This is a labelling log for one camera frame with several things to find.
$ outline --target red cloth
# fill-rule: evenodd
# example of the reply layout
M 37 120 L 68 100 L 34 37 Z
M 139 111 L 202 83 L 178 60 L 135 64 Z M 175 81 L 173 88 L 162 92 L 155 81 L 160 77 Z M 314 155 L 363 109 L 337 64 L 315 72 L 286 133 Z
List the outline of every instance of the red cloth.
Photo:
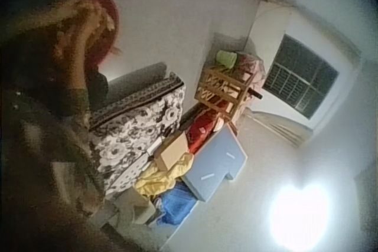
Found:
M 226 109 L 228 102 L 221 100 L 217 106 Z M 197 117 L 187 132 L 189 153 L 196 153 L 208 136 L 213 131 L 218 119 L 218 113 L 215 110 L 208 110 L 201 116 Z

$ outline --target white wall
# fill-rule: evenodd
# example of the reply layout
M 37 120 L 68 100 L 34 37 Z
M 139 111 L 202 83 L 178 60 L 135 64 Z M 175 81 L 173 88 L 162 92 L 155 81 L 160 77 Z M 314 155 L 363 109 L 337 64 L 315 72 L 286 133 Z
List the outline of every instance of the white wall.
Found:
M 195 104 L 214 33 L 237 41 L 234 48 L 242 50 L 257 10 L 257 0 L 114 1 L 120 14 L 116 46 L 122 55 L 109 56 L 100 71 L 113 80 L 164 62 L 187 85 L 184 111 Z
M 330 26 L 346 37 L 361 51 L 362 58 L 378 58 L 378 12 L 372 0 L 295 1 L 298 6 L 305 7 L 309 12 L 322 18 L 325 27 Z M 324 29 L 319 29 L 317 23 L 297 13 L 295 8 L 260 2 L 250 39 L 255 45 L 257 55 L 264 60 L 266 71 L 272 65 L 285 33 L 303 42 L 325 59 L 339 72 L 339 76 L 328 96 L 310 119 L 264 90 L 262 90 L 264 98 L 261 101 L 254 101 L 250 108 L 292 119 L 313 129 L 316 134 L 331 120 L 348 95 L 359 69 L 352 68 L 352 65 L 356 64 L 345 55 L 334 38 L 324 33 Z M 247 46 L 246 51 L 251 52 L 253 49 Z
M 365 64 L 332 121 L 301 150 L 306 182 L 323 185 L 331 199 L 330 223 L 314 251 L 367 251 L 377 241 L 360 231 L 354 184 L 377 157 L 377 78 L 378 64 Z
M 302 42 L 334 67 L 339 75 L 327 97 L 310 119 L 265 90 L 261 91 L 263 99 L 255 100 L 250 108 L 289 118 L 318 132 L 323 126 L 321 122 L 330 119 L 330 114 L 338 108 L 353 85 L 356 76 L 355 67 L 332 39 L 295 8 L 283 8 L 276 4 L 261 2 L 250 38 L 254 43 L 255 52 L 264 61 L 267 72 L 273 64 L 284 34 Z
M 298 153 L 252 119 L 243 119 L 238 139 L 248 155 L 244 168 L 208 203 L 200 202 L 164 251 L 283 251 L 271 236 L 269 210 L 279 190 L 297 182 Z
M 374 0 L 296 0 L 351 40 L 363 57 L 378 60 L 378 9 Z

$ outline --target wooden crate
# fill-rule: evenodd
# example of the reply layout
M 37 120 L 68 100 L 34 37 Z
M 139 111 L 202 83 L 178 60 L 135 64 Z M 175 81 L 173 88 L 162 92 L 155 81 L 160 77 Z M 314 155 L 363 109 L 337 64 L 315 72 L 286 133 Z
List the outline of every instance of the wooden crate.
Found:
M 252 73 L 246 73 L 249 75 L 246 80 L 238 80 L 232 76 L 232 71 L 227 68 L 217 66 L 205 69 L 194 98 L 219 112 L 225 121 L 230 121 L 244 102 L 253 80 Z M 221 109 L 217 105 L 219 101 L 211 102 L 214 96 L 227 101 L 231 107 L 228 107 L 227 110 Z

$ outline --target green object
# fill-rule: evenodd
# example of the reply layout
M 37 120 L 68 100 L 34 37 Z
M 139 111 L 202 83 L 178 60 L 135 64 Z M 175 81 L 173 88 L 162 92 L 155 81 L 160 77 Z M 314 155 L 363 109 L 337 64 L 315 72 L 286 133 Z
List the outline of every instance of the green object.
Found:
M 236 62 L 237 54 L 230 53 L 228 51 L 220 50 L 217 53 L 216 60 L 219 64 L 231 69 L 234 67 Z

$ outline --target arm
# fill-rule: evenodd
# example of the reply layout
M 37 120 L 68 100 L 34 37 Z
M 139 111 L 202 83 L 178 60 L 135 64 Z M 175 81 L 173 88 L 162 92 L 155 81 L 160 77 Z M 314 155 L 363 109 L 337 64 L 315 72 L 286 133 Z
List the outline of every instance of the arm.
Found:
M 59 0 L 52 8 L 33 11 L 14 19 L 0 35 L 0 45 L 26 31 L 57 24 L 77 15 L 79 9 L 88 8 L 89 0 Z

